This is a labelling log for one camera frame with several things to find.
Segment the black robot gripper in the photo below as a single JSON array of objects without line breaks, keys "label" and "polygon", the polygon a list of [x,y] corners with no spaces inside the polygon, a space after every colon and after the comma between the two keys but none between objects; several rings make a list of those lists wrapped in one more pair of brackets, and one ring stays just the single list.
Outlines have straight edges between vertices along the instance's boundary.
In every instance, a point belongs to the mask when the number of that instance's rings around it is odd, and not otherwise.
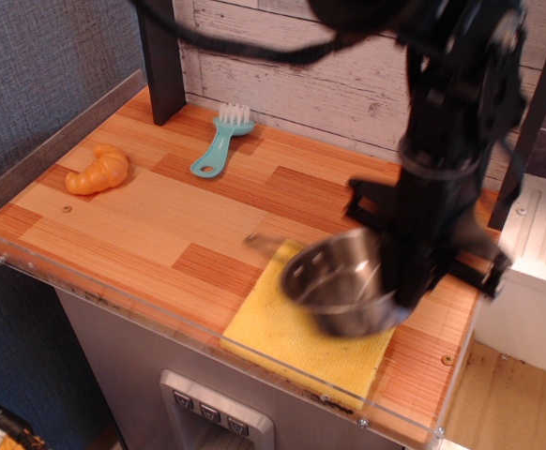
[{"label": "black robot gripper", "polygon": [[346,214],[381,239],[382,285],[415,308],[446,275],[496,297],[510,258],[482,229],[475,205],[488,158],[454,177],[426,178],[402,168],[395,186],[352,178]]}]

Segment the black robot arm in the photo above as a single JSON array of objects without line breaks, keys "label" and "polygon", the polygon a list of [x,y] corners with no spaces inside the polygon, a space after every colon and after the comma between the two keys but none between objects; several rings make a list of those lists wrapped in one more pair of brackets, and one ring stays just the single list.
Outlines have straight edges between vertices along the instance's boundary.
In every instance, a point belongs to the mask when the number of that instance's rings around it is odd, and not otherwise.
[{"label": "black robot arm", "polygon": [[349,185],[347,215],[381,237],[382,288],[413,308],[450,270],[493,293],[506,255],[474,208],[496,143],[525,110],[518,1],[313,1],[339,38],[392,32],[406,49],[410,98],[395,186]]}]

